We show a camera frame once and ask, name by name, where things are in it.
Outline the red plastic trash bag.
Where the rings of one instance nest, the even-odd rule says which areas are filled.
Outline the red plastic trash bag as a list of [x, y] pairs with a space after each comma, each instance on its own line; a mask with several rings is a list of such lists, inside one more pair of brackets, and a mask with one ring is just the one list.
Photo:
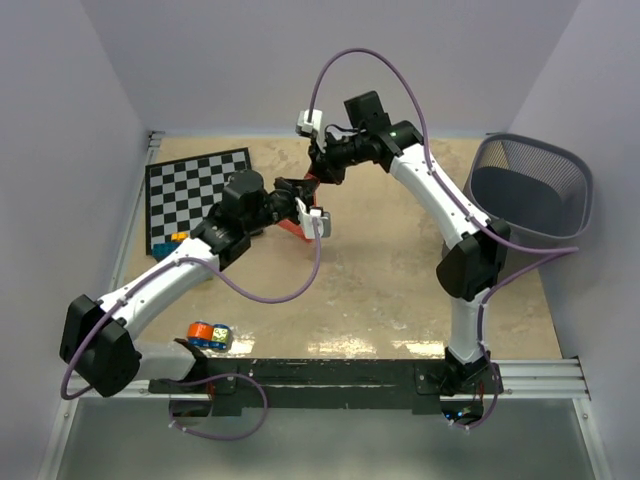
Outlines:
[[[312, 179], [312, 180], [318, 180], [318, 179], [317, 179], [314, 175], [312, 175], [312, 174], [311, 174], [311, 172], [309, 172], [309, 171], [305, 174], [305, 176], [304, 176], [303, 178], [304, 178], [304, 180], [310, 180], [310, 179]], [[314, 205], [315, 205], [315, 202], [316, 202], [316, 194], [315, 194], [315, 193], [314, 193], [314, 196], [313, 196], [313, 202], [314, 202]], [[281, 229], [283, 229], [284, 231], [286, 231], [286, 232], [288, 232], [288, 233], [291, 233], [291, 234], [292, 234], [292, 235], [294, 235], [296, 238], [299, 238], [299, 239], [301, 239], [302, 241], [304, 241], [304, 242], [306, 242], [306, 243], [311, 243], [311, 242], [312, 242], [312, 240], [307, 239], [307, 238], [304, 236], [304, 232], [303, 232], [303, 230], [302, 230], [301, 226], [300, 226], [300, 225], [297, 225], [297, 224], [295, 224], [295, 223], [293, 223], [291, 220], [283, 220], [283, 221], [279, 222], [278, 226], [279, 226]]]

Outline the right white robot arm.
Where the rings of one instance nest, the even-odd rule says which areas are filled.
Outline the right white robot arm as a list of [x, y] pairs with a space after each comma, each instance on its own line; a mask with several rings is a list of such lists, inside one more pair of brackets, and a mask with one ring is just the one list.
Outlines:
[[375, 163], [435, 220], [447, 247], [436, 276], [452, 313], [441, 390], [469, 392], [493, 366], [484, 315], [506, 260], [510, 228], [471, 203], [438, 165], [426, 133], [408, 120], [393, 122], [377, 92], [353, 97], [344, 106], [350, 126], [341, 138], [325, 132], [321, 111], [300, 112], [296, 131], [310, 140], [309, 173], [321, 183], [339, 185], [348, 167]]

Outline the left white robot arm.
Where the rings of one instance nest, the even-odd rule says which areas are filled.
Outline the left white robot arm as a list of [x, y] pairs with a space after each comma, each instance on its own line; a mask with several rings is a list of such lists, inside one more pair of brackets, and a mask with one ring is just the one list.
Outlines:
[[251, 246], [254, 233], [283, 220], [302, 227], [314, 241], [328, 232], [329, 219], [314, 204], [317, 179], [278, 178], [273, 191], [256, 171], [234, 174], [204, 219], [164, 260], [140, 277], [97, 300], [77, 297], [68, 307], [60, 345], [67, 369], [60, 394], [74, 399], [72, 374], [88, 390], [111, 397], [134, 380], [167, 380], [185, 392], [200, 390], [207, 368], [194, 351], [180, 343], [159, 350], [143, 349], [143, 330], [186, 292], [224, 270]]

